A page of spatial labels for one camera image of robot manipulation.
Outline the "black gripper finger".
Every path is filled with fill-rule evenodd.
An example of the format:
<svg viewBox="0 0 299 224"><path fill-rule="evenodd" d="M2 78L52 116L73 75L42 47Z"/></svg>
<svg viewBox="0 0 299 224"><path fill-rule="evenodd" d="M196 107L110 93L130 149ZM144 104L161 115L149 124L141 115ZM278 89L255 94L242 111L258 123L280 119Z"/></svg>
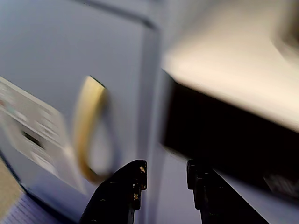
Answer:
<svg viewBox="0 0 299 224"><path fill-rule="evenodd" d="M208 165L188 160L187 187L203 224L266 224L267 221Z"/></svg>
<svg viewBox="0 0 299 224"><path fill-rule="evenodd" d="M147 188L147 162L134 160L102 182L81 218L81 224L132 224Z"/></svg>

